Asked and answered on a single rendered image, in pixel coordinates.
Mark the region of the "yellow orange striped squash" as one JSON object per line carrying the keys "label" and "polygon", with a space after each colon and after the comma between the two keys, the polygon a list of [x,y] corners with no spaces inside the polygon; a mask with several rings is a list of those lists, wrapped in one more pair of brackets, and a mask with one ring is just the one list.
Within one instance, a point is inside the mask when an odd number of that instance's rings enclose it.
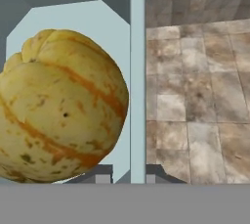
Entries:
{"label": "yellow orange striped squash", "polygon": [[52,183],[86,173],[114,149],[129,91],[89,37],[43,29],[0,72],[0,177]]}

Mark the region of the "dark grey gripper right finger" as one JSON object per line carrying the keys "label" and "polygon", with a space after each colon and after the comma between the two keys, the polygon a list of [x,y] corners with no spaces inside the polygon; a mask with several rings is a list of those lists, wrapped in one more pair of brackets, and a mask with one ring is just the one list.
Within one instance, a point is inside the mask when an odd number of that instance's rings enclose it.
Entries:
{"label": "dark grey gripper right finger", "polygon": [[167,174],[161,164],[146,165],[146,182],[148,184],[185,184],[185,181]]}

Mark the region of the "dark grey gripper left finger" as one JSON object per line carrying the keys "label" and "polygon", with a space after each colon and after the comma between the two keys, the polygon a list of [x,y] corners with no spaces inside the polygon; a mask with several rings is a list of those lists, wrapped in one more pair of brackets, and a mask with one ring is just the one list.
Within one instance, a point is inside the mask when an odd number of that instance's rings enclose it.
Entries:
{"label": "dark grey gripper left finger", "polygon": [[71,178],[66,184],[112,184],[113,166],[111,164],[99,164],[91,171]]}

